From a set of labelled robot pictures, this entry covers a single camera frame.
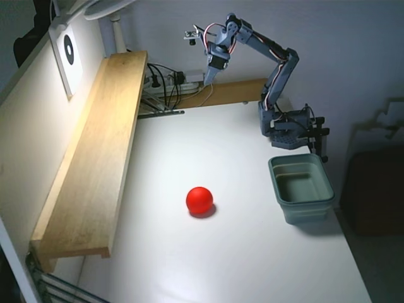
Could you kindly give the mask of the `blue grey gripper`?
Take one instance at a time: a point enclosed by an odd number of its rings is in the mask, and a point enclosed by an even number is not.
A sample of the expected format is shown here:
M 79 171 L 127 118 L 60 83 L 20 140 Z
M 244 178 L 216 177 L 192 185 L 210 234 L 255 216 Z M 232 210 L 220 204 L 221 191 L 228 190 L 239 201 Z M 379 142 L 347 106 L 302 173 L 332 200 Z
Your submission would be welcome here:
M 207 62 L 208 66 L 204 78 L 204 85 L 213 83 L 217 74 L 227 68 L 230 61 L 230 48 L 232 44 L 216 44 L 208 42 Z

